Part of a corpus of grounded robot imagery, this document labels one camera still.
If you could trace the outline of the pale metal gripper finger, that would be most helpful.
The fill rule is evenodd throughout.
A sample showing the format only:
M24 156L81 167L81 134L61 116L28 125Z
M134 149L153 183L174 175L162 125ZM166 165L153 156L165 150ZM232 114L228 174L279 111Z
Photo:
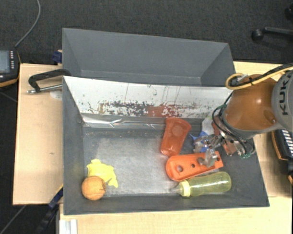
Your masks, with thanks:
M203 135L193 139L194 151L206 151L209 147L209 136Z
M218 154L215 152L215 150L207 149L205 151L205 156L198 158L198 163L200 165L205 165L206 167L212 167L215 161L217 160L218 160Z

